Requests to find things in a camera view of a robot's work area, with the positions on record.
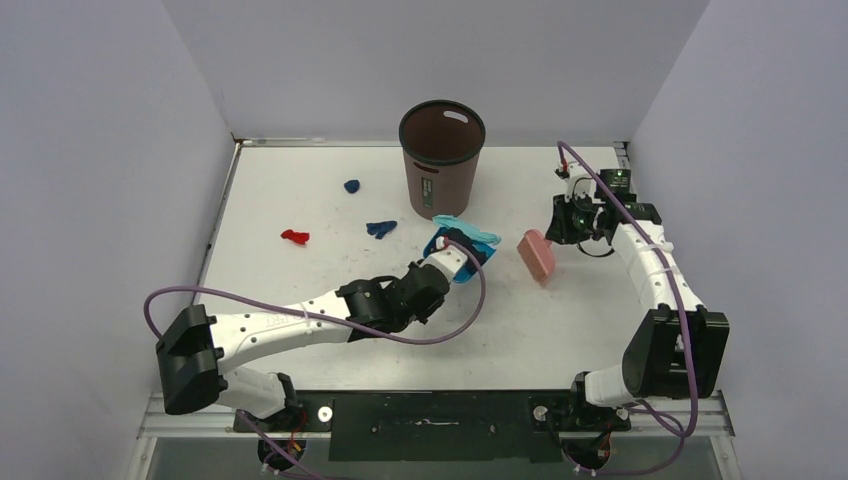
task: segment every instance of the gray wall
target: gray wall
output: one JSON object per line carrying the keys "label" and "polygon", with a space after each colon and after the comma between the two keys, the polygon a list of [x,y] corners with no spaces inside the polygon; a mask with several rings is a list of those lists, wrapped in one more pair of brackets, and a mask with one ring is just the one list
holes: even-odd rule
{"label": "gray wall", "polygon": [[489,144],[629,139],[708,0],[163,0],[238,137],[396,139],[413,105]]}
{"label": "gray wall", "polygon": [[0,476],[112,480],[233,144],[158,1],[41,3],[0,2]]}
{"label": "gray wall", "polygon": [[848,3],[712,0],[634,138],[750,478],[845,478]]}

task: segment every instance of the red wire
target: red wire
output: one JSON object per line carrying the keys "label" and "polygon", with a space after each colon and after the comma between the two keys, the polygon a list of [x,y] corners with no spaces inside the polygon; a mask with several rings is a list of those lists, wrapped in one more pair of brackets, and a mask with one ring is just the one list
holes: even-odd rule
{"label": "red wire", "polygon": [[301,431],[303,427],[306,426],[306,410],[300,411],[300,424],[292,430],[291,435],[289,435],[288,447],[289,453],[291,453],[292,448],[294,448],[294,434]]}
{"label": "red wire", "polygon": [[[607,422],[607,428],[612,428],[612,425],[609,422]],[[598,450],[603,450],[604,445],[609,444],[610,436],[612,436],[612,432],[607,434],[607,436],[604,438],[604,442],[601,444],[600,447],[598,447]]]}

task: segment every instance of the teal cloth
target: teal cloth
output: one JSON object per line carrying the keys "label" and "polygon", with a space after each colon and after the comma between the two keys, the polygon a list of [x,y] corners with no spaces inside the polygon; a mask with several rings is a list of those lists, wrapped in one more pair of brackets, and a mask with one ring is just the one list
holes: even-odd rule
{"label": "teal cloth", "polygon": [[468,238],[480,243],[486,243],[489,245],[497,245],[501,243],[501,237],[494,233],[481,232],[479,228],[471,225],[470,223],[463,222],[453,215],[436,215],[433,217],[433,223],[440,227],[458,228],[462,231],[462,233],[468,235]]}

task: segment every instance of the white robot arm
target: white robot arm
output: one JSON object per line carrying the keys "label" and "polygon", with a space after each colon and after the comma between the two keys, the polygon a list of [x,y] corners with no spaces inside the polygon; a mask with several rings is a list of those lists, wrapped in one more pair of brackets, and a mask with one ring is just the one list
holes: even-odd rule
{"label": "white robot arm", "polygon": [[[448,237],[477,253],[461,232],[451,231]],[[287,375],[262,373],[244,364],[308,345],[372,336],[351,325],[394,333],[415,320],[426,323],[468,260],[460,249],[445,245],[443,238],[437,239],[436,248],[423,261],[411,264],[403,278],[355,280],[283,309],[290,313],[208,316],[203,305],[186,308],[156,345],[165,411],[179,415],[217,403],[267,418],[296,406]]]}
{"label": "white robot arm", "polygon": [[[627,219],[598,188],[580,163],[557,170],[567,180],[566,194],[554,197],[554,213],[545,237],[559,244],[605,239],[624,262],[627,273],[647,312],[622,363],[579,375],[589,404],[617,407],[646,396],[689,397],[688,378],[680,335],[678,302],[669,277],[674,279],[691,334],[698,396],[709,396],[714,387],[729,327],[724,314],[710,312],[686,283],[675,261],[673,245],[665,239],[656,208],[636,201],[630,189],[630,170],[607,169],[599,178],[626,208]],[[653,242],[648,244],[634,223]],[[663,265],[656,251],[662,251]]]}

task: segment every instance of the white cable tie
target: white cable tie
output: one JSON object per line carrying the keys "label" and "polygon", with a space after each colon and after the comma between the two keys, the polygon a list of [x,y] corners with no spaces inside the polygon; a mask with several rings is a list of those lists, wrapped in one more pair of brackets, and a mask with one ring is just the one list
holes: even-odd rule
{"label": "white cable tie", "polygon": [[309,311],[306,310],[306,307],[303,305],[303,302],[300,302],[300,309],[303,310],[303,318],[306,319],[306,324],[309,325]]}
{"label": "white cable tie", "polygon": [[666,273],[666,272],[674,273],[674,269],[673,268],[661,268],[661,269],[657,270],[656,272],[651,272],[651,273],[647,274],[646,276],[647,277],[653,277],[654,275],[659,275],[661,273]]}
{"label": "white cable tie", "polygon": [[637,260],[639,260],[639,256],[643,252],[645,252],[647,250],[654,250],[654,249],[663,250],[662,245],[660,245],[658,243],[649,243],[647,245],[642,245],[641,247],[637,247],[637,248],[633,249],[633,256],[630,257],[630,261],[627,262],[627,272],[628,273],[630,272],[630,270],[633,268],[633,264],[636,263]]}
{"label": "white cable tie", "polygon": [[671,253],[671,251],[674,250],[674,245],[672,245],[670,242],[649,243],[647,245],[642,245],[641,247],[637,248],[636,253],[639,254],[639,253],[644,252],[645,250],[653,250],[653,249],[662,250],[665,253]]}

